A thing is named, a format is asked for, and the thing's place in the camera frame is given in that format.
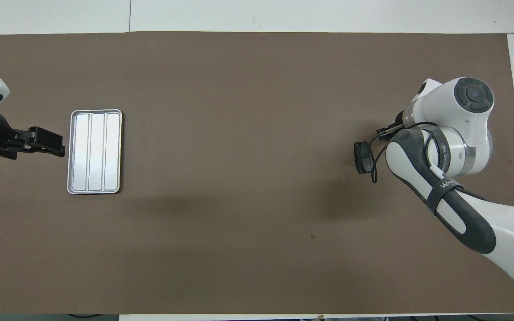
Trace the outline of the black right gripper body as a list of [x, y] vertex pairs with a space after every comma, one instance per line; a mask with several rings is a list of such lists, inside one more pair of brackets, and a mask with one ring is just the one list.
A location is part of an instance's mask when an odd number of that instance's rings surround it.
[[393, 124], [390, 124], [389, 126], [387, 126], [385, 128], [378, 129], [377, 137], [378, 138], [392, 138], [402, 129], [404, 129], [402, 117], [397, 117], [396, 120], [394, 120]]

